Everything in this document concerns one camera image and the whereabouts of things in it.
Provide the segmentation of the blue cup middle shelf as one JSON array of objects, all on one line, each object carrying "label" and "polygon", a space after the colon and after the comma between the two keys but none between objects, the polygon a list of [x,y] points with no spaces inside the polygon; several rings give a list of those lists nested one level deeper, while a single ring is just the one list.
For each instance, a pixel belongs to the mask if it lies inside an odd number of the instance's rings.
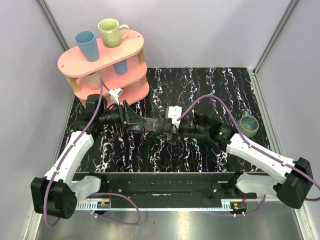
[{"label": "blue cup middle shelf", "polygon": [[124,59],[124,60],[121,60],[121,61],[119,61],[117,63],[114,63],[113,67],[115,69],[115,72],[118,75],[124,75],[128,71],[127,60]]}]

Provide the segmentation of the blue plastic tumbler on top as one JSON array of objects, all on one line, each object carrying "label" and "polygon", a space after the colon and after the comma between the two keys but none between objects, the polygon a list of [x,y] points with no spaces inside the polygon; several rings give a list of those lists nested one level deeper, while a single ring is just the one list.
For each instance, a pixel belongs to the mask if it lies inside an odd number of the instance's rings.
[{"label": "blue plastic tumbler on top", "polygon": [[99,59],[100,54],[96,35],[92,31],[81,31],[74,39],[87,61],[95,62]]}]

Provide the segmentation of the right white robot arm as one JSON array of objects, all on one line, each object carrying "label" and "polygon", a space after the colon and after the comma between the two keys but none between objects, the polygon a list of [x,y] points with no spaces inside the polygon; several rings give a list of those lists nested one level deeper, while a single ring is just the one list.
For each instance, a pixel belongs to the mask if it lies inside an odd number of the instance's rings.
[{"label": "right white robot arm", "polygon": [[165,118],[173,138],[180,136],[202,141],[215,149],[240,157],[263,170],[266,175],[236,173],[227,185],[228,195],[239,198],[257,193],[277,197],[282,203],[300,209],[313,185],[313,173],[308,160],[279,155],[242,136],[235,128],[217,121],[208,112],[194,118],[182,116],[180,106],[169,106]]}]

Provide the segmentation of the teal ceramic cup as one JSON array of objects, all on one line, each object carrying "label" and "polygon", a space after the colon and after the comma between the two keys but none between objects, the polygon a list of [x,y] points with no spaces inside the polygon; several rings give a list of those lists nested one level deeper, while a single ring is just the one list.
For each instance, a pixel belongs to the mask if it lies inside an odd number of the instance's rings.
[{"label": "teal ceramic cup", "polygon": [[250,115],[248,111],[244,111],[237,121],[237,127],[247,138],[252,138],[258,132],[259,126],[258,120]]}]

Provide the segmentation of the clear plastic canister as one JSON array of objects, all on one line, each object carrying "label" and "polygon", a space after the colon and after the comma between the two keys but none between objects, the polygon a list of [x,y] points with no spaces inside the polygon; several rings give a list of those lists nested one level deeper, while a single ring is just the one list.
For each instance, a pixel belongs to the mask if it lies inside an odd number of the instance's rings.
[{"label": "clear plastic canister", "polygon": [[[144,122],[147,123],[145,130],[152,131],[154,133],[157,133],[160,131],[160,120],[158,118],[145,117]],[[128,131],[135,134],[143,134],[145,130],[128,130]]]}]

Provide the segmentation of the white faceted cup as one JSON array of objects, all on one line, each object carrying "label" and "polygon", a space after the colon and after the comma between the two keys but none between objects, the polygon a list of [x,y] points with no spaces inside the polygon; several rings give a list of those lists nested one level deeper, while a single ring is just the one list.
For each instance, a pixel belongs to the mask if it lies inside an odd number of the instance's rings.
[{"label": "white faceted cup", "polygon": [[101,78],[101,74],[99,71],[88,74],[86,76],[86,82],[88,84],[88,87],[93,90],[100,89],[101,88],[100,78]]}]

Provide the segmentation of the green ceramic mug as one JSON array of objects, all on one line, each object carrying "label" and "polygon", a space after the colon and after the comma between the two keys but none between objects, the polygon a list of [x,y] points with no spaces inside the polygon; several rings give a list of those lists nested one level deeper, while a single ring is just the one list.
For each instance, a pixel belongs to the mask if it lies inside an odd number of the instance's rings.
[{"label": "green ceramic mug", "polygon": [[127,24],[120,25],[114,18],[101,20],[98,23],[98,29],[104,45],[108,48],[118,47],[130,31]]}]

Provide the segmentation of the pink three-tier wooden shelf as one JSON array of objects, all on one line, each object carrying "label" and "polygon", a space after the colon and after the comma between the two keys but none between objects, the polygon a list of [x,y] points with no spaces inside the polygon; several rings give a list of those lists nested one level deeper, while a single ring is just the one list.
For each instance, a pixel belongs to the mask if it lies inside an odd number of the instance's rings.
[{"label": "pink three-tier wooden shelf", "polygon": [[[100,93],[99,89],[89,88],[86,81],[87,75],[99,71],[100,79],[109,89],[123,89],[120,101],[126,100],[132,105],[144,99],[150,88],[147,82],[142,34],[130,30],[122,43],[114,48],[106,47],[101,38],[97,38],[96,42],[99,51],[97,61],[87,61],[77,46],[65,51],[58,59],[57,66],[69,82],[75,96],[84,105],[89,95]],[[127,61],[127,73],[120,75],[116,73],[113,64],[122,60]]]}]

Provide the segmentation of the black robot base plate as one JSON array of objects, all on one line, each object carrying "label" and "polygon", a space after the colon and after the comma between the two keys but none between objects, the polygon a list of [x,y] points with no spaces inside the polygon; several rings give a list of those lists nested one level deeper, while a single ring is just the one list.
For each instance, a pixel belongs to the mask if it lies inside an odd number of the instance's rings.
[{"label": "black robot base plate", "polygon": [[222,200],[257,199],[255,193],[242,193],[235,187],[234,173],[99,173],[99,192],[122,194],[139,210],[208,209],[222,207]]}]

